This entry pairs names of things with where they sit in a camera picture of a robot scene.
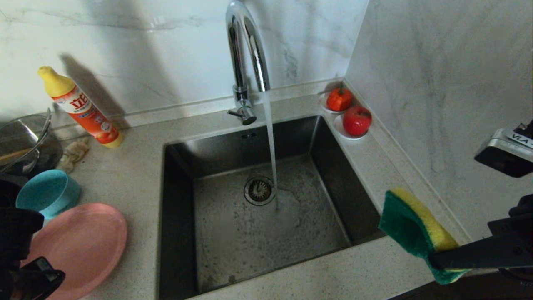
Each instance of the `dish soap bottle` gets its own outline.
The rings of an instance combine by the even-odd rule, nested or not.
[[[99,143],[108,148],[122,143],[120,132],[72,79],[57,74],[52,67],[41,67],[37,74],[44,80],[45,92]]]

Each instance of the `chrome faucet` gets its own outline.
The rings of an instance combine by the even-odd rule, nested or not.
[[[257,88],[260,92],[270,90],[267,64],[265,62],[261,38],[257,32],[252,15],[241,1],[232,1],[226,10],[226,27],[228,30],[228,41],[230,44],[231,61],[233,62],[233,73],[235,74],[235,85],[233,86],[233,96],[237,105],[237,111],[228,111],[228,114],[240,117],[243,125],[252,124],[257,117],[252,112],[252,103],[248,98],[248,85],[243,70],[243,61],[240,53],[242,45],[242,34],[246,37],[246,43],[250,50],[250,56],[255,72]]]

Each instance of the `faucet handle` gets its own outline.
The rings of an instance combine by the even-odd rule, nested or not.
[[[228,110],[228,114],[241,118],[243,125],[250,125],[257,120],[257,117],[254,116],[252,109],[248,106],[239,107],[236,112]]]

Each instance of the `pink plate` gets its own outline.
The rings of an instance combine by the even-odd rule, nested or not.
[[[113,271],[126,246],[127,226],[120,211],[103,203],[69,209],[52,219],[33,239],[28,259],[44,256],[65,272],[63,284],[48,298],[76,300],[94,290]]]

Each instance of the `small white dish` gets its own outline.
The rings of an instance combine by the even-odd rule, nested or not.
[[[346,132],[346,130],[344,129],[344,126],[342,125],[342,118],[344,117],[344,115],[339,115],[337,116],[334,120],[333,120],[333,127],[335,127],[335,129],[338,131],[338,133],[341,134],[341,136],[345,139],[349,139],[349,140],[358,140],[358,139],[362,139],[363,137],[365,137],[368,133],[368,130],[367,132],[360,136],[360,137],[356,137],[356,136],[353,136],[351,134],[349,134],[348,132]]]
[[[322,95],[320,95],[320,97],[318,97],[318,104],[320,105],[320,107],[322,107],[323,110],[329,112],[330,114],[342,114],[347,111],[348,108],[345,110],[341,110],[340,112],[336,112],[328,108],[328,97],[330,93],[331,92],[323,93]]]

